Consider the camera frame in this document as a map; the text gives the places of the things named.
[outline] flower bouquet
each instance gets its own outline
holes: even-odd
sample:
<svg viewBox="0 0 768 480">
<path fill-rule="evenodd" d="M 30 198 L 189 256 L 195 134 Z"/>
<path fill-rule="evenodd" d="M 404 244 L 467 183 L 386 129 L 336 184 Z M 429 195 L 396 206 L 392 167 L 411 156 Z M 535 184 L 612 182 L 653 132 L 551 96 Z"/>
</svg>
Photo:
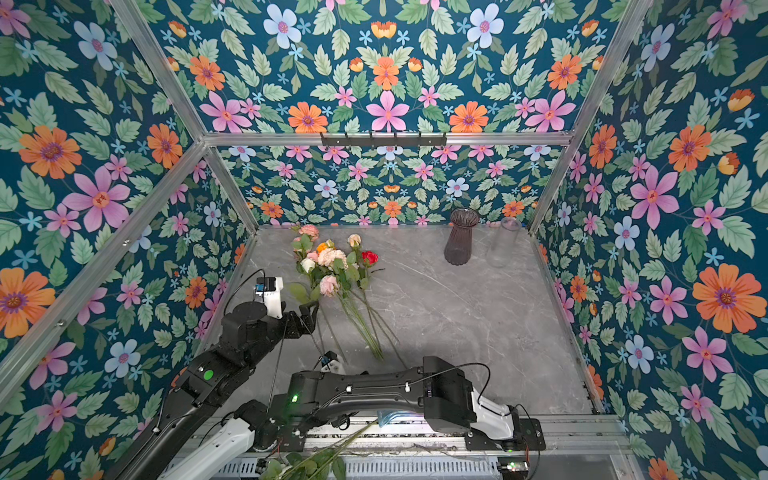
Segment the flower bouquet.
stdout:
<svg viewBox="0 0 768 480">
<path fill-rule="evenodd" d="M 293 240 L 296 270 L 307 276 L 310 291 L 307 293 L 305 286 L 300 283 L 289 284 L 288 290 L 299 302 L 318 300 L 321 295 L 338 298 L 342 310 L 365 340 L 373 356 L 379 360 L 384 359 L 379 334 L 383 334 L 394 347 L 394 333 L 366 298 L 371 267 L 379 261 L 379 256 L 370 251 L 362 251 L 360 235 L 357 234 L 349 236 L 347 243 L 352 251 L 344 253 L 336 248 L 332 240 L 326 240 L 315 247 L 314 243 L 320 233 L 314 225 L 296 227 L 294 230 L 299 234 Z M 360 304 L 365 308 L 368 320 L 361 314 Z"/>
</svg>

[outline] orange flower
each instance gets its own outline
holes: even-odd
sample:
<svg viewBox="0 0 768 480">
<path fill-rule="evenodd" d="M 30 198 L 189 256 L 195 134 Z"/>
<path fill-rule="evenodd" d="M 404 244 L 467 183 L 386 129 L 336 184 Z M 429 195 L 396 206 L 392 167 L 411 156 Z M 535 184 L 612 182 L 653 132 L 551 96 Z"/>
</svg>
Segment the orange flower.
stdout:
<svg viewBox="0 0 768 480">
<path fill-rule="evenodd" d="M 592 167 L 602 168 L 614 157 L 615 133 L 616 129 L 613 125 L 603 125 L 600 131 L 594 133 L 592 145 L 589 147 L 589 163 Z"/>
<path fill-rule="evenodd" d="M 598 391 L 598 396 L 600 397 L 600 400 L 602 400 L 605 397 L 605 392 L 603 392 L 603 389 L 601 388 L 603 386 L 603 379 L 600 378 L 599 373 L 594 371 L 594 367 L 592 365 L 589 365 L 587 369 L 589 370 L 589 374 L 592 376 L 594 389 Z"/>
<path fill-rule="evenodd" d="M 408 69 L 410 71 L 419 71 L 422 68 L 424 68 L 424 65 L 422 65 L 422 61 L 419 60 L 416 57 L 411 57 L 410 60 L 408 60 Z"/>
<path fill-rule="evenodd" d="M 766 301 L 752 295 L 762 288 L 752 273 L 739 276 L 738 266 L 722 263 L 718 273 L 710 266 L 699 278 L 703 283 L 694 283 L 694 298 L 702 300 L 696 305 L 702 318 L 714 317 L 714 327 L 725 333 L 731 333 L 734 323 L 741 333 L 757 328 L 750 314 L 764 317 Z"/>
<path fill-rule="evenodd" d="M 104 443 L 101 444 L 101 447 L 98 449 L 98 454 L 102 457 L 105 455 L 109 455 L 112 453 L 112 450 L 114 449 L 114 444 L 118 440 L 117 437 L 110 437 L 108 438 Z"/>
<path fill-rule="evenodd" d="M 362 71 L 362 59 L 360 57 L 353 58 L 349 62 L 349 69 L 351 71 Z"/>
<path fill-rule="evenodd" d="M 674 470 L 670 470 L 667 467 L 667 463 L 661 459 L 652 458 L 650 460 L 650 467 L 648 467 L 648 475 L 653 480 L 677 480 L 677 473 Z"/>
<path fill-rule="evenodd" d="M 736 90 L 728 100 L 728 110 L 739 111 L 749 105 L 755 99 L 755 94 L 747 88 L 746 90 Z"/>
<path fill-rule="evenodd" d="M 64 178 L 64 174 L 74 172 L 74 166 L 82 161 L 78 142 L 67 138 L 67 132 L 60 128 L 53 131 L 45 125 L 35 127 L 35 136 L 23 134 L 18 142 L 22 148 L 18 153 L 27 164 L 32 164 L 31 169 L 37 175 L 44 177 L 50 174 L 51 178 Z"/>
<path fill-rule="evenodd" d="M 245 243 L 241 243 L 235 249 L 235 265 L 240 263 L 240 259 L 243 258 L 243 252 L 245 252 Z"/>
<path fill-rule="evenodd" d="M 397 217 L 402 213 L 401 209 L 402 207 L 400 207 L 400 204 L 395 201 L 391 201 L 384 206 L 384 213 L 390 217 Z"/>
<path fill-rule="evenodd" d="M 376 38 L 392 38 L 397 31 L 397 24 L 395 22 L 373 22 L 371 24 L 371 31 Z"/>
<path fill-rule="evenodd" d="M 600 22 L 597 20 L 590 20 L 589 22 L 585 23 L 583 27 L 581 27 L 581 34 L 585 37 L 592 35 L 594 31 L 598 29 L 599 24 Z"/>
<path fill-rule="evenodd" d="M 202 276 L 198 276 L 190 280 L 190 285 L 187 287 L 187 298 L 184 302 L 190 306 L 190 308 L 197 308 L 203 304 L 205 300 L 205 294 L 208 293 L 207 282 Z"/>
<path fill-rule="evenodd" d="M 280 218 L 283 216 L 283 209 L 274 202 L 264 202 L 261 204 L 261 210 L 270 218 Z"/>
<path fill-rule="evenodd" d="M 168 28 L 170 28 L 170 30 L 176 34 L 178 38 L 184 38 L 187 36 L 187 28 L 175 20 L 168 22 Z"/>
<path fill-rule="evenodd" d="M 384 90 L 392 90 L 393 85 L 397 85 L 399 81 L 397 74 L 400 73 L 400 68 L 395 65 L 395 61 L 391 57 L 381 57 L 379 64 L 373 67 L 373 74 L 376 83 Z"/>
<path fill-rule="evenodd" d="M 20 268 L 0 270 L 0 330 L 5 328 L 5 338 L 21 336 L 29 331 L 45 313 L 44 305 L 56 300 L 56 291 L 43 288 L 48 278 L 40 272 L 32 272 L 24 278 Z"/>
<path fill-rule="evenodd" d="M 478 134 L 482 128 L 488 124 L 488 117 L 485 114 L 488 110 L 478 102 L 468 101 L 466 107 L 459 105 L 456 107 L 456 115 L 451 115 L 449 123 L 453 125 L 451 131 L 455 134 Z"/>
<path fill-rule="evenodd" d="M 739 165 L 741 165 L 739 156 L 734 152 L 730 152 L 720 158 L 720 161 L 717 163 L 717 170 L 720 170 L 723 175 L 735 175 L 739 171 Z"/>
<path fill-rule="evenodd" d="M 523 209 L 525 209 L 525 205 L 522 202 L 515 201 L 504 205 L 504 210 L 502 211 L 505 217 L 516 217 L 523 213 Z"/>
<path fill-rule="evenodd" d="M 163 167 L 170 169 L 181 156 L 181 145 L 179 145 L 179 136 L 172 131 L 166 124 L 152 125 L 149 128 L 152 135 L 147 137 L 147 145 L 153 148 L 152 158 Z"/>
<path fill-rule="evenodd" d="M 216 65 L 215 61 L 208 61 L 203 55 L 192 57 L 190 59 L 190 71 L 195 76 L 197 83 L 203 85 L 208 90 L 222 90 L 224 88 L 224 74 L 221 73 L 221 67 Z"/>
<path fill-rule="evenodd" d="M 584 279 L 579 275 L 574 276 L 573 280 L 571 280 L 571 293 L 574 300 L 579 303 L 587 299 L 587 286 L 584 285 Z"/>
<path fill-rule="evenodd" d="M 556 61 L 552 65 L 552 71 L 547 75 L 549 86 L 558 90 L 565 90 L 568 85 L 576 81 L 576 75 L 581 72 L 581 58 L 565 55 L 562 61 Z"/>
<path fill-rule="evenodd" d="M 324 134 L 327 132 L 326 125 L 328 119 L 320 114 L 320 109 L 316 106 L 309 106 L 305 101 L 300 101 L 296 107 L 288 110 L 291 118 L 288 124 L 296 128 L 298 134 Z"/>
<path fill-rule="evenodd" d="M 712 135 L 704 131 L 703 125 L 696 125 L 693 130 L 685 127 L 680 132 L 680 138 L 672 140 L 670 163 L 674 164 L 674 169 L 679 172 L 696 170 L 699 162 L 707 158 L 710 153 L 707 145 L 711 143 Z"/>
</svg>

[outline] gray marble surface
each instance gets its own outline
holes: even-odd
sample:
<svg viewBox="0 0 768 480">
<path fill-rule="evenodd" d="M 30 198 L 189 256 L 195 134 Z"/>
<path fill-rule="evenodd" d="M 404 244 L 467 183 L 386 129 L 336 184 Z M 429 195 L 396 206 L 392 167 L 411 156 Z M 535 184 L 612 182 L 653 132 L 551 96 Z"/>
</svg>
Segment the gray marble surface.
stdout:
<svg viewBox="0 0 768 480">
<path fill-rule="evenodd" d="M 422 357 L 435 355 L 458 365 L 485 362 L 492 371 L 485 391 L 490 399 L 523 404 L 532 415 L 589 413 L 591 404 L 571 347 L 538 269 L 527 236 L 518 236 L 510 264 L 490 267 L 485 251 L 496 229 L 478 226 L 474 231 L 473 254 L 462 266 L 445 261 L 442 251 L 450 227 L 321 227 L 321 240 L 333 238 L 347 245 L 351 233 L 359 233 L 364 250 L 376 252 L 380 261 L 368 297 L 395 331 L 396 348 L 410 366 L 421 365 Z M 264 268 L 269 276 L 282 276 L 286 283 L 304 280 L 297 272 L 290 246 L 295 233 L 266 227 L 259 231 L 258 244 L 246 276 Z M 233 305 L 250 298 L 244 286 Z M 296 301 L 283 291 L 289 309 Z M 386 359 L 373 358 L 354 327 L 349 324 L 337 299 L 321 300 L 335 341 L 346 357 L 346 371 L 357 374 L 395 372 L 403 365 L 392 347 L 382 341 Z M 338 350 L 328 324 L 319 316 L 314 340 L 323 351 Z M 250 399 L 267 403 L 275 373 L 279 347 L 257 367 L 256 372 L 230 397 L 221 415 Z M 311 369 L 319 356 L 313 341 L 304 336 L 287 340 L 277 369 L 275 392 L 285 392 L 290 376 Z M 485 369 L 467 367 L 467 378 L 480 389 Z"/>
</svg>

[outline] red rose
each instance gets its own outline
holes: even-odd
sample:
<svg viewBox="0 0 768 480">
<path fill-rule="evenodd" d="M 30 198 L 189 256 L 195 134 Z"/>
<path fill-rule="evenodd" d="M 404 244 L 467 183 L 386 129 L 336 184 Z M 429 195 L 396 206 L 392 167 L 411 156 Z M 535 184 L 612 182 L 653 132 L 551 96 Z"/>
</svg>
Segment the red rose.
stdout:
<svg viewBox="0 0 768 480">
<path fill-rule="evenodd" d="M 379 261 L 379 256 L 373 252 L 362 252 L 362 261 L 366 266 L 374 266 Z"/>
</svg>

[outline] floral wall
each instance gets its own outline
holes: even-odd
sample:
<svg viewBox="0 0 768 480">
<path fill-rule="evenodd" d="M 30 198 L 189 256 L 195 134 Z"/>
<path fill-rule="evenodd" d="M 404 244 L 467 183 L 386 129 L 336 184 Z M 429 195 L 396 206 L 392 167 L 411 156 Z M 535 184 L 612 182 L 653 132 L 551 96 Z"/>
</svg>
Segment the floral wall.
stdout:
<svg viewBox="0 0 768 480">
<path fill-rule="evenodd" d="M 189 140 L 106 3 L 2 0 L 0 34 L 2 358 Z"/>
<path fill-rule="evenodd" d="M 537 232 L 653 480 L 768 475 L 764 2 L 658 2 Z"/>
<path fill-rule="evenodd" d="M 4 406 L 0 478 L 100 479 L 194 357 L 246 236 L 201 161 Z"/>
</svg>

